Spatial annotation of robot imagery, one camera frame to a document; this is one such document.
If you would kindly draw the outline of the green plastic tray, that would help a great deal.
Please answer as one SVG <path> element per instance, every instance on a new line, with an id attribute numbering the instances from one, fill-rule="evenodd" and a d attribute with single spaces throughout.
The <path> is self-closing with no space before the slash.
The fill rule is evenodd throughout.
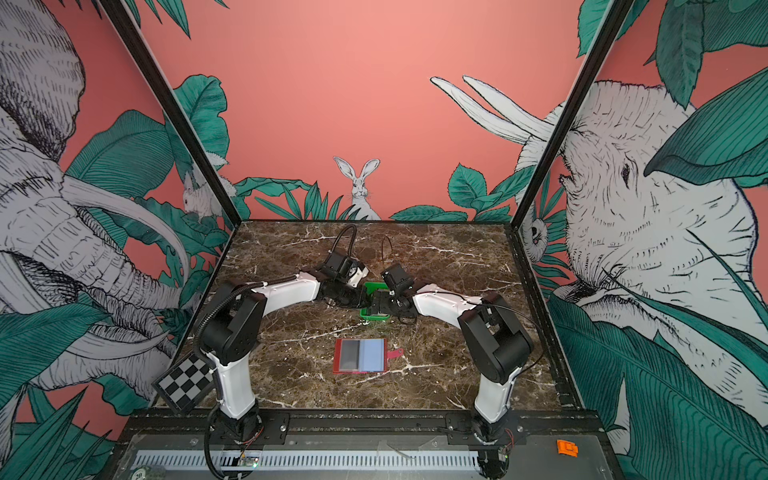
<path id="1" fill-rule="evenodd" d="M 364 284 L 366 294 L 372 297 L 378 291 L 388 292 L 389 289 L 384 282 L 366 282 Z M 359 316 L 364 321 L 386 321 L 390 318 L 387 314 L 375 313 L 371 307 L 361 308 Z"/>

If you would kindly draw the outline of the black VIP credit card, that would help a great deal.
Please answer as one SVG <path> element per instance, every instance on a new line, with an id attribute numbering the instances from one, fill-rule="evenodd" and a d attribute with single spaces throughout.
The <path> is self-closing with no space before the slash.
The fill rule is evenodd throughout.
<path id="1" fill-rule="evenodd" d="M 360 341 L 343 339 L 339 343 L 338 370 L 341 372 L 353 372 L 359 370 Z"/>

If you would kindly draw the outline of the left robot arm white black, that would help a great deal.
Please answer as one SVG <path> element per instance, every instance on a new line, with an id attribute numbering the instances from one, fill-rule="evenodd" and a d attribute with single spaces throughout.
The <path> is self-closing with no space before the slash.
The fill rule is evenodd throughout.
<path id="1" fill-rule="evenodd" d="M 368 305 L 362 285 L 368 273 L 360 260 L 331 252 L 317 267 L 279 280 L 224 281 L 203 311 L 195 334 L 195 353 L 215 371 L 223 415 L 239 421 L 257 410 L 248 362 L 264 316 L 317 300 L 330 300 L 341 308 L 363 308 Z"/>

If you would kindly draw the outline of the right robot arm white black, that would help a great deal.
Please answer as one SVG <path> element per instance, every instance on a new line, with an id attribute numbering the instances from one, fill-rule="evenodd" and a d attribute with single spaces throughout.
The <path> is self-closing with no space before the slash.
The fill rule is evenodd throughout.
<path id="1" fill-rule="evenodd" d="M 386 287 L 367 295 L 374 315 L 432 317 L 461 330 L 470 357 L 480 372 L 474 401 L 474 435 L 489 443 L 504 430 L 516 378 L 534 350 L 534 342 L 504 297 L 490 291 L 468 296 L 434 283 L 417 281 L 399 264 L 385 270 Z"/>

